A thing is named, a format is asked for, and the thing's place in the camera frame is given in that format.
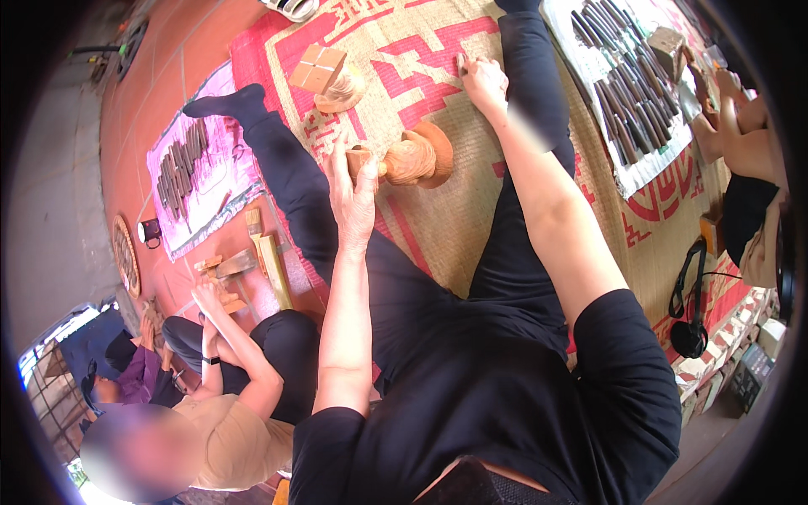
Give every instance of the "purple cloth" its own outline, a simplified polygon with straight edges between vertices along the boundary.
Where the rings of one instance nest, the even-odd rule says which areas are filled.
[[[138,346],[129,366],[115,380],[124,393],[124,405],[149,403],[154,395],[160,371],[160,356],[143,346]]]

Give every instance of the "sandal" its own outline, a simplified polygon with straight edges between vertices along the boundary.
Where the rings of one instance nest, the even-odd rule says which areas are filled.
[[[293,23],[303,23],[317,12],[319,0],[259,0],[270,11],[280,12]]]

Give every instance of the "mug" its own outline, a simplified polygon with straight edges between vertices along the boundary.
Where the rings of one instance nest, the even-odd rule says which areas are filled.
[[[162,235],[162,231],[160,230],[160,223],[157,221],[157,218],[149,219],[148,221],[141,221],[137,223],[137,237],[140,238],[141,242],[146,244],[146,247],[149,249],[155,249],[160,247],[160,236]],[[149,241],[152,239],[157,239],[157,245],[154,247],[149,245]]]

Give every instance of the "carved wooden figure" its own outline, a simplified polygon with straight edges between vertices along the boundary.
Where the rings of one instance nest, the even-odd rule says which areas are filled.
[[[368,149],[355,145],[346,152],[348,173],[356,181],[360,168],[371,157]],[[387,149],[379,162],[379,177],[394,186],[419,185],[432,189],[452,175],[452,143],[437,126],[421,121]]]
[[[364,78],[345,65],[347,53],[311,44],[289,76],[289,84],[316,93],[314,106],[320,112],[345,112],[364,97]]]

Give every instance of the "round woven tray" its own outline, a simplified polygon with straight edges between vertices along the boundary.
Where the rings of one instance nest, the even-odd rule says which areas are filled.
[[[132,238],[126,228],[124,218],[115,216],[112,222],[112,251],[115,253],[115,263],[118,265],[120,278],[129,296],[137,298],[141,295],[141,275],[137,271],[135,248],[132,247]]]

